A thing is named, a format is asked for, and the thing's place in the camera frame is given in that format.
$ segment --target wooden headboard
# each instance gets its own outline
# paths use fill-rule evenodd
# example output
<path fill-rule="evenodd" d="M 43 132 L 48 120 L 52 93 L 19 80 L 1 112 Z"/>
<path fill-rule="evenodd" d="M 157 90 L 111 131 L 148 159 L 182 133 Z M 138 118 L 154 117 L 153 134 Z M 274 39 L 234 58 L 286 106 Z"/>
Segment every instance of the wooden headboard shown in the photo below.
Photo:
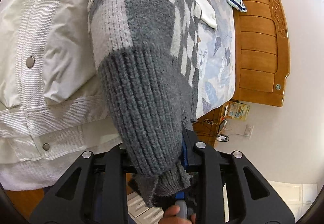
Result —
<path fill-rule="evenodd" d="M 243 0 L 234 9 L 236 87 L 233 99 L 281 107 L 290 70 L 286 19 L 280 0 Z"/>

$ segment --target metal screw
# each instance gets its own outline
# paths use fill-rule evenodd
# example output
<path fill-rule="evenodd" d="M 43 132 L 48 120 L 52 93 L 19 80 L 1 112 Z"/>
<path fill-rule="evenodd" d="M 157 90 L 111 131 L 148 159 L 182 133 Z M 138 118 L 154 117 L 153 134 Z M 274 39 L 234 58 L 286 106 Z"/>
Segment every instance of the metal screw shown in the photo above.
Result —
<path fill-rule="evenodd" d="M 85 151 L 85 152 L 83 152 L 82 157 L 83 158 L 90 158 L 91 155 L 92 155 L 92 153 L 90 151 Z"/>
<path fill-rule="evenodd" d="M 120 148 L 121 150 L 126 150 L 126 146 L 125 146 L 124 143 L 120 144 L 120 145 L 119 145 L 119 148 Z"/>
<path fill-rule="evenodd" d="M 203 149 L 206 147 L 206 144 L 204 142 L 197 142 L 196 147 Z"/>
<path fill-rule="evenodd" d="M 240 151 L 235 151 L 233 153 L 233 156 L 236 157 L 236 158 L 241 158 L 243 156 L 243 154 Z"/>

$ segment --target hand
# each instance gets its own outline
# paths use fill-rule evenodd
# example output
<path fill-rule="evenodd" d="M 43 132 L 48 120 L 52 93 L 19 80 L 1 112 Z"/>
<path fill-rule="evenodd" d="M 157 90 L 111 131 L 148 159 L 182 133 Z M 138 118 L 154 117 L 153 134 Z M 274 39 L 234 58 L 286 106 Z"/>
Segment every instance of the hand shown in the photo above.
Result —
<path fill-rule="evenodd" d="M 169 207 L 166 212 L 164 212 L 163 219 L 159 221 L 158 224 L 195 224 L 196 222 L 196 214 L 193 214 L 189 220 L 177 218 L 176 214 L 180 211 L 180 207 L 177 205 L 173 205 Z"/>

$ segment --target ribbed knit cuff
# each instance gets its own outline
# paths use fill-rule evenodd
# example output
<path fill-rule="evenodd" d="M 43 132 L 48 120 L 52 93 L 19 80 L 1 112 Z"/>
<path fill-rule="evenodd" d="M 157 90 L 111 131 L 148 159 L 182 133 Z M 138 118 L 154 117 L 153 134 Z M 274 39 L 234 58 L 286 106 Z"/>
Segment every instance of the ribbed knit cuff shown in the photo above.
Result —
<path fill-rule="evenodd" d="M 163 175 L 147 177 L 137 174 L 135 180 L 147 207 L 153 207 L 154 195 L 171 196 L 190 186 L 190 175 L 184 170 L 180 161 Z"/>
<path fill-rule="evenodd" d="M 111 52 L 98 68 L 128 155 L 137 172 L 150 177 L 163 174 L 181 155 L 182 108 L 171 62 L 159 45 L 144 42 Z"/>

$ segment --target white wall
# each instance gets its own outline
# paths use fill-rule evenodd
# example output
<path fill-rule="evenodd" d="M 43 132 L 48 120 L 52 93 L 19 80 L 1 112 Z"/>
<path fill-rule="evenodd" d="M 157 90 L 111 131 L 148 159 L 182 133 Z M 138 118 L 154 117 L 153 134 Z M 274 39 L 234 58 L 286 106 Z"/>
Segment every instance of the white wall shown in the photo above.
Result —
<path fill-rule="evenodd" d="M 291 71 L 282 108 L 253 104 L 246 122 L 231 120 L 219 143 L 223 152 L 241 150 L 268 180 L 324 183 L 324 0 L 281 0 L 290 40 Z"/>

